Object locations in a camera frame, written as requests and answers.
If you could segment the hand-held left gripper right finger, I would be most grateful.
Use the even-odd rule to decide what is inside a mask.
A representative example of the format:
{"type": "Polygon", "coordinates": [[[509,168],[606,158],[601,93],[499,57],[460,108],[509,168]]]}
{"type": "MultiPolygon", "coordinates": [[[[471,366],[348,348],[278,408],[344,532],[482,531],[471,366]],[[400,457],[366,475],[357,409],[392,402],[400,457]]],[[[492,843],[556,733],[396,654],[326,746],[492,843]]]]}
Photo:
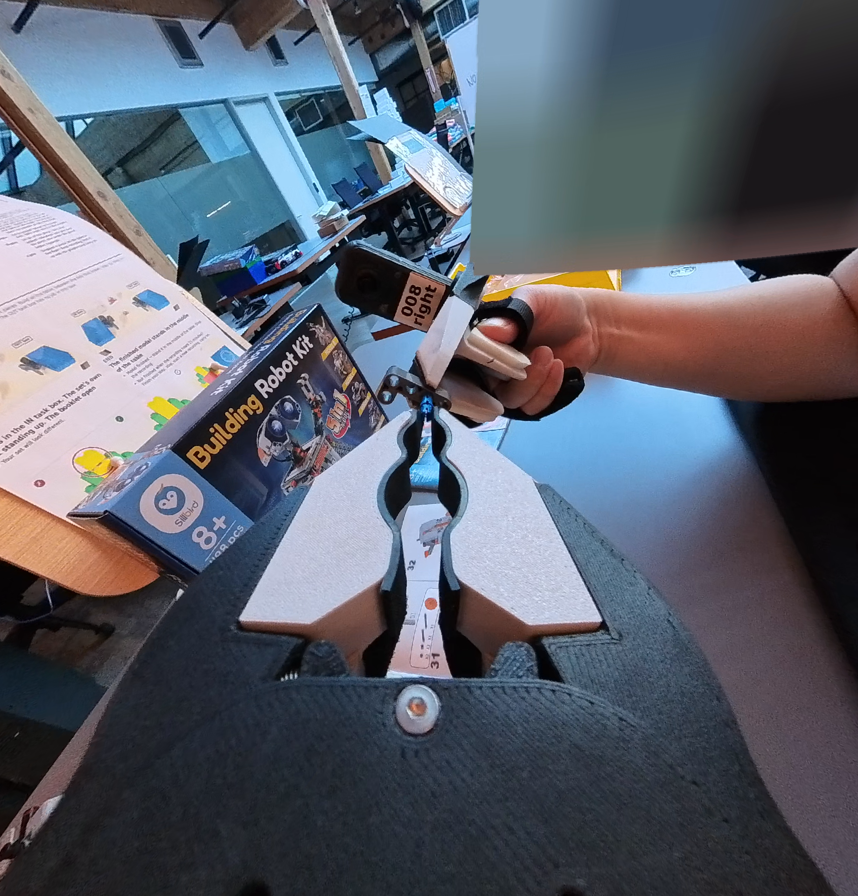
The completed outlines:
{"type": "Polygon", "coordinates": [[[479,677],[509,642],[603,625],[535,480],[446,411],[432,415],[442,537],[439,628],[450,673],[479,677]]]}

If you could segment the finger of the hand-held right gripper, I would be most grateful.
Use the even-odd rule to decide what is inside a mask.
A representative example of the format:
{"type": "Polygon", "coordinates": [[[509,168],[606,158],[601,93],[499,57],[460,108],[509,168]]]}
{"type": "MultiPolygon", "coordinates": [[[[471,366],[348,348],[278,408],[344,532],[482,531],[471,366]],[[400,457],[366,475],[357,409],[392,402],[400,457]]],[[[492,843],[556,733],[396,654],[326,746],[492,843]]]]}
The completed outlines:
{"type": "Polygon", "coordinates": [[[468,360],[480,362],[481,354],[469,344],[461,350],[460,344],[468,335],[470,320],[474,308],[467,301],[456,295],[449,296],[439,308],[430,329],[415,353],[418,374],[431,392],[435,392],[445,375],[451,360],[461,352],[460,356],[468,360]]]}
{"type": "Polygon", "coordinates": [[[483,424],[504,414],[504,407],[493,395],[463,375],[445,375],[438,391],[448,398],[450,413],[472,423],[483,424]]]}

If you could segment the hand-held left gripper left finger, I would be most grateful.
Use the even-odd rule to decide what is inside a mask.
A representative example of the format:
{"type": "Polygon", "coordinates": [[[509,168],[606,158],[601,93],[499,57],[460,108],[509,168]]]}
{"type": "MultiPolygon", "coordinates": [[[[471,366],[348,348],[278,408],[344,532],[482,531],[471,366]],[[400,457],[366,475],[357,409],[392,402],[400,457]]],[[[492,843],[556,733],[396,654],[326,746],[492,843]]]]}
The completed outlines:
{"type": "Polygon", "coordinates": [[[412,497],[412,412],[318,476],[239,617],[243,629],[333,642],[384,677],[406,613],[398,516],[412,497]]]}

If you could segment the person's right forearm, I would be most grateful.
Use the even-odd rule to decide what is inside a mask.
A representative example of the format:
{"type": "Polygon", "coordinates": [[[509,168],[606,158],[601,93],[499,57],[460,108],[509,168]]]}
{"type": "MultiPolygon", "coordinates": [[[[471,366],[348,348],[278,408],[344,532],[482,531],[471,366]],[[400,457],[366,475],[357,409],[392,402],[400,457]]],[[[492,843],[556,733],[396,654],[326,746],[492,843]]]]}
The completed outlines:
{"type": "Polygon", "coordinates": [[[829,276],[586,304],[594,373],[725,399],[858,397],[858,249],[829,276]]]}

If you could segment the wooden background desk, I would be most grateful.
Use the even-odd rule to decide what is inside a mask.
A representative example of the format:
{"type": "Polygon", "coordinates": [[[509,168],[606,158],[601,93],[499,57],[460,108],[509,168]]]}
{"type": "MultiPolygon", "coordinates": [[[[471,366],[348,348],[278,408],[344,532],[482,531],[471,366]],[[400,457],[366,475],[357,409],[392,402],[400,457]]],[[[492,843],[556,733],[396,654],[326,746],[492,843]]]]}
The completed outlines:
{"type": "Polygon", "coordinates": [[[217,296],[216,301],[229,301],[233,298],[265,296],[290,283],[301,282],[307,284],[310,282],[309,277],[311,276],[309,273],[306,273],[307,270],[311,268],[313,269],[311,274],[319,276],[328,266],[334,264],[334,253],[341,248],[348,236],[359,229],[364,222],[365,216],[359,216],[349,220],[342,230],[338,230],[328,238],[312,239],[301,244],[299,257],[292,259],[291,263],[276,272],[272,273],[266,269],[266,280],[240,295],[222,297],[210,275],[236,270],[243,267],[257,255],[261,256],[265,265],[268,266],[274,263],[284,252],[293,251],[295,247],[286,247],[278,252],[261,255],[255,244],[248,244],[229,252],[224,252],[209,259],[199,267],[197,271],[199,280],[196,287],[202,291],[204,296],[210,298],[217,296]]]}

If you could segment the grey desk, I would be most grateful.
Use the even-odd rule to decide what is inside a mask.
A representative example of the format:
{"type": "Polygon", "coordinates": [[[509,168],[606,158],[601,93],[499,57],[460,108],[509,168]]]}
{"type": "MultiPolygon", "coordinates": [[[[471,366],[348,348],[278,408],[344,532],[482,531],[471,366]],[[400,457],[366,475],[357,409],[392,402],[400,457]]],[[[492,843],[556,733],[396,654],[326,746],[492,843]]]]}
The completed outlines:
{"type": "Polygon", "coordinates": [[[659,589],[837,894],[858,894],[858,676],[725,403],[601,375],[502,451],[659,589]]]}

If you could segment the person's right hand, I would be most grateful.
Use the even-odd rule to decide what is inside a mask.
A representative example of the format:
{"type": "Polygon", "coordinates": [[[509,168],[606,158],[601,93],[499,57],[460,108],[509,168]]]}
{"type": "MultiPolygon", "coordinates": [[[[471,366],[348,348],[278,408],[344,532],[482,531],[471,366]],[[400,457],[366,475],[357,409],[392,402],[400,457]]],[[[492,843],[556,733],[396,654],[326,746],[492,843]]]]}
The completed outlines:
{"type": "Polygon", "coordinates": [[[590,301],[611,291],[554,284],[519,287],[512,297],[531,308],[534,326],[522,348],[530,361],[522,381],[497,383],[494,394],[505,409],[534,417],[555,401],[568,368],[587,373],[598,345],[590,301]]]}

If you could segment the blue leaflet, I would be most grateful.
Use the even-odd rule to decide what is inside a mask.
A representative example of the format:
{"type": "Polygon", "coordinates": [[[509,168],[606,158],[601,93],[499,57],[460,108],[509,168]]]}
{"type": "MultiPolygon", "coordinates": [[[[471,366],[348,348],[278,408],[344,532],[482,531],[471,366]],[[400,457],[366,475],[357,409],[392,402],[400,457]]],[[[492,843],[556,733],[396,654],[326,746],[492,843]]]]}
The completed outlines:
{"type": "MultiPolygon", "coordinates": [[[[500,450],[509,429],[510,420],[499,417],[480,424],[470,431],[493,450],[500,450]]],[[[435,491],[439,482],[439,462],[432,451],[432,422],[423,421],[420,451],[410,468],[412,487],[417,490],[435,491]]]]}

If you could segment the building instruction booklet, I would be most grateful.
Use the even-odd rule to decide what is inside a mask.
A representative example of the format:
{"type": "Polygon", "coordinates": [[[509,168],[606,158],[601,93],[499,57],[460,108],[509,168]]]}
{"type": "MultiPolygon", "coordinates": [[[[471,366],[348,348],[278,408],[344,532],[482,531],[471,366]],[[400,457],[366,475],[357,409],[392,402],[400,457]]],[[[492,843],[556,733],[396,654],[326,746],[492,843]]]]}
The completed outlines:
{"type": "Polygon", "coordinates": [[[406,611],[387,678],[451,678],[439,622],[441,542],[449,522],[439,502],[411,504],[404,512],[406,611]]]}

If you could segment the tilted cardboard panel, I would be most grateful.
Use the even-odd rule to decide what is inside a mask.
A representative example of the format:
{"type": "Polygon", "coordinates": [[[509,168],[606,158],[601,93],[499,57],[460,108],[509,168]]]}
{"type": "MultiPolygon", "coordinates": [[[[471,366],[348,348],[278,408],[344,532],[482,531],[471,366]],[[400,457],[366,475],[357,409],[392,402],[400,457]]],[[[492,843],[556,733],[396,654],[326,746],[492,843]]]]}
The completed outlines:
{"type": "Polygon", "coordinates": [[[388,115],[354,120],[350,125],[363,134],[363,140],[389,149],[412,180],[446,213],[459,218],[468,211],[473,198],[472,177],[434,140],[388,115]]]}

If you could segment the blue storage crate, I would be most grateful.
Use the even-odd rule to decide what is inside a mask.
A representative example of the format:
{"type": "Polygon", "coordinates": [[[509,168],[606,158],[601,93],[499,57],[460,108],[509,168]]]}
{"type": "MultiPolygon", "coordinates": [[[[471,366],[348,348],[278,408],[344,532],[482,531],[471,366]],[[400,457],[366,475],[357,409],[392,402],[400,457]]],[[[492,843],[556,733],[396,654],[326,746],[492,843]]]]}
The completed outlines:
{"type": "Polygon", "coordinates": [[[265,281],[266,265],[263,258],[257,255],[243,267],[210,276],[222,297],[234,297],[265,281]]]}

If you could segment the blue robot kit box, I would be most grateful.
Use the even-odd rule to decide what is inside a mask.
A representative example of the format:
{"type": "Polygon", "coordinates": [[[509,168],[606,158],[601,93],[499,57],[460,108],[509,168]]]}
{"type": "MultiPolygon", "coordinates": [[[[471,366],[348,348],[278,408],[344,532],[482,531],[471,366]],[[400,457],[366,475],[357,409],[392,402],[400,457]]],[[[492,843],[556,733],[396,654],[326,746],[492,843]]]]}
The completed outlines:
{"type": "Polygon", "coordinates": [[[388,423],[320,305],[286,315],[69,518],[188,577],[388,423]]]}

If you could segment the yellow plastic bin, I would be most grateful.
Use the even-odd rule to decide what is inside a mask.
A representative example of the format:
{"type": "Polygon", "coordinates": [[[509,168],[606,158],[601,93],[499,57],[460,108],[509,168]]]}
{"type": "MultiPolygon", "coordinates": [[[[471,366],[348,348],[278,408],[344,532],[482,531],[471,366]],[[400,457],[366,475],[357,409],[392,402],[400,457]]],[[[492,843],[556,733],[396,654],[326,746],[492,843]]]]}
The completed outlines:
{"type": "Polygon", "coordinates": [[[482,297],[487,300],[494,295],[504,298],[511,295],[516,288],[529,285],[562,285],[619,290],[621,289],[621,270],[491,275],[482,292],[482,297]]]}

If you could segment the wooden board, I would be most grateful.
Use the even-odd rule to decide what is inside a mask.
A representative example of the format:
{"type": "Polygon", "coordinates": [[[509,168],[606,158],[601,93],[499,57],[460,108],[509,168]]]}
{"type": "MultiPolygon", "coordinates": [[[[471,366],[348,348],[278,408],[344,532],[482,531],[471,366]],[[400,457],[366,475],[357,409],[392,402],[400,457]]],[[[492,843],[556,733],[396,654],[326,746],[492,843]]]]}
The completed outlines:
{"type": "Polygon", "coordinates": [[[0,488],[0,560],[78,594],[113,597],[160,575],[119,536],[92,532],[0,488]]]}

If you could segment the printed instruction sheet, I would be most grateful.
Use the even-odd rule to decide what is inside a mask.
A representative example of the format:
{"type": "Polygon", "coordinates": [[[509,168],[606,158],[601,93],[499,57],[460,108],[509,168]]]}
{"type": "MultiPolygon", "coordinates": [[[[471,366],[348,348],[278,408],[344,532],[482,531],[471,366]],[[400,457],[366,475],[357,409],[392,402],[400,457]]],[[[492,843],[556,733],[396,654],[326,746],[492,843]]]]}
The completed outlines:
{"type": "Polygon", "coordinates": [[[0,487],[64,517],[245,351],[97,227],[0,195],[0,487]]]}

